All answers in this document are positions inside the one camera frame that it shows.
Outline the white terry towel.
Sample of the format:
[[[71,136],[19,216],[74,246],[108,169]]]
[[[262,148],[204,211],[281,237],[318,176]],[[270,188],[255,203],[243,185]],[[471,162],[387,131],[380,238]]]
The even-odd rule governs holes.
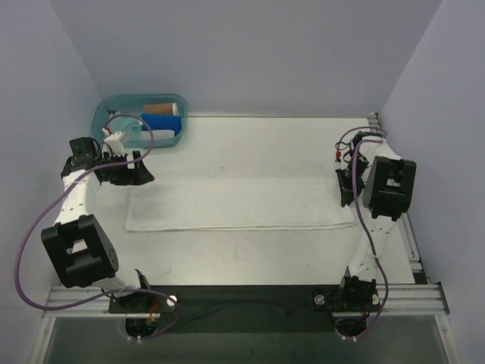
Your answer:
[[[130,191],[129,232],[291,231],[355,224],[331,178],[166,180]]]

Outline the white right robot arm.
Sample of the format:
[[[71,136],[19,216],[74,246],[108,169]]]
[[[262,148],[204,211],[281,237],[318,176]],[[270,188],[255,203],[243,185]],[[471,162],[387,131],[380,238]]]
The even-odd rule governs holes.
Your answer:
[[[398,220],[409,210],[415,185],[416,162],[397,155],[380,128],[357,127],[345,132],[355,135],[335,144],[335,162],[342,207],[354,206],[363,233],[354,258],[336,291],[339,307],[351,311],[376,306],[380,257]]]

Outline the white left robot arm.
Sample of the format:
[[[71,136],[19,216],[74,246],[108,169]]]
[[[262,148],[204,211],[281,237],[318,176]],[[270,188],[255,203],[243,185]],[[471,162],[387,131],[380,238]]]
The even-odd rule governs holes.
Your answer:
[[[154,181],[140,152],[133,152],[132,168],[125,164],[127,138],[116,132],[102,145],[92,137],[70,141],[72,155],[61,172],[67,195],[54,225],[42,230],[41,241],[64,287],[98,287],[122,307],[145,312],[153,303],[146,277],[138,269],[120,269],[113,243],[89,211],[103,183],[124,187]]]

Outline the white rolled towel in bin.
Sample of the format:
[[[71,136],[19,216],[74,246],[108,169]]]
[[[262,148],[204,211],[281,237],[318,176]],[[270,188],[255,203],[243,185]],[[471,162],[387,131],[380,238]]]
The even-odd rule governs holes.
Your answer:
[[[169,140],[175,137],[175,132],[173,130],[153,130],[149,132],[147,130],[142,130],[139,134],[141,140]]]

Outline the teal plastic bin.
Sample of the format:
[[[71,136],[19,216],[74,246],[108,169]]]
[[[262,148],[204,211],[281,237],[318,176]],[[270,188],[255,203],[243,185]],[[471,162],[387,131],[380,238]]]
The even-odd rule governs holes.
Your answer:
[[[182,118],[182,130],[175,133],[169,140],[141,140],[139,134],[142,130],[152,132],[152,129],[141,119],[145,104],[162,102],[176,102],[179,115]],[[151,140],[155,148],[167,148],[178,144],[186,129],[188,105],[186,100],[177,94],[125,94],[110,96],[104,99],[95,111],[92,122],[92,136],[98,142],[105,139],[103,128],[108,127],[112,132],[126,132],[129,136],[127,148],[147,148]]]

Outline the blue rolled towel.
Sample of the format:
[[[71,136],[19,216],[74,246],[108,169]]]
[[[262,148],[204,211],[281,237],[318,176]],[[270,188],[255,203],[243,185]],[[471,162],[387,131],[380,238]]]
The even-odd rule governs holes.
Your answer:
[[[156,115],[156,114],[141,114],[141,119],[152,130],[172,130],[179,133],[182,130],[182,118],[177,115]]]

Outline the brown rolled towel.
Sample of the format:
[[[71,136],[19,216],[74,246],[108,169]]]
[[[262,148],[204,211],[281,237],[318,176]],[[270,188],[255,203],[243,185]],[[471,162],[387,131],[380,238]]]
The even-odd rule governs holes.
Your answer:
[[[142,112],[153,115],[179,115],[179,109],[176,102],[145,104]]]

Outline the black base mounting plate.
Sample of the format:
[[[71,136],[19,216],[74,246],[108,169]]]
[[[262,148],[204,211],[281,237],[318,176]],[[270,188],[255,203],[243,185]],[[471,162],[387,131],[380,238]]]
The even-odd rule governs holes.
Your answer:
[[[152,334],[292,334],[330,332],[341,325],[360,333],[378,312],[377,291],[345,292],[336,285],[157,286],[178,301],[135,293],[112,298],[108,311],[126,314],[132,333]]]

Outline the aluminium front rail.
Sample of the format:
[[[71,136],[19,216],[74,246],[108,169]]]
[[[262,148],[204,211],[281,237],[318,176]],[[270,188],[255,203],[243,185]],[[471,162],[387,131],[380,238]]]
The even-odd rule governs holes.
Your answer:
[[[336,285],[202,285],[159,286],[161,297],[127,301],[102,294],[96,300],[77,305],[78,300],[97,294],[94,288],[53,287],[48,295],[51,317],[96,317],[112,315],[126,318],[170,315],[177,308],[214,312],[219,309],[271,308],[291,311],[332,312],[335,316],[382,312],[384,315],[447,315],[449,307],[438,284],[377,285],[380,302],[376,306],[346,307],[339,300]]]

